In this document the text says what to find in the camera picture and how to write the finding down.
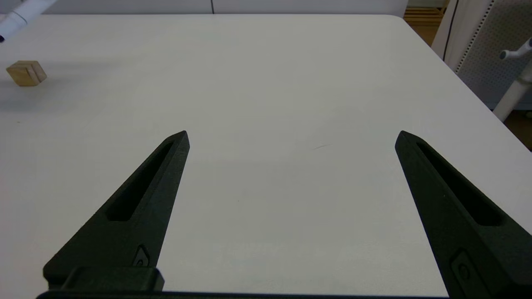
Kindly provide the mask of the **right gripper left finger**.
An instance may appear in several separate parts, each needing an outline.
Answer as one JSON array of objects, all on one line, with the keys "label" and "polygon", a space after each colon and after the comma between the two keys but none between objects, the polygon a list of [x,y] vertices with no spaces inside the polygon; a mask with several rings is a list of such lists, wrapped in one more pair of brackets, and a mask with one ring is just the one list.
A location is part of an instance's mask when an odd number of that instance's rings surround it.
[{"label": "right gripper left finger", "polygon": [[79,267],[156,267],[190,142],[167,137],[44,266],[50,288]]}]

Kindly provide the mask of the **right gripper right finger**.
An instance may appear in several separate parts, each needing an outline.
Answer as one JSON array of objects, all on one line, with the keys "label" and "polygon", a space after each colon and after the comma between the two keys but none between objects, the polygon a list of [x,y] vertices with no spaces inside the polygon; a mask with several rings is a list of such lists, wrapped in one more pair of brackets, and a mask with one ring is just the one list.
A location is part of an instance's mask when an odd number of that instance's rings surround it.
[{"label": "right gripper right finger", "polygon": [[530,299],[531,234],[420,137],[395,151],[449,296]]}]

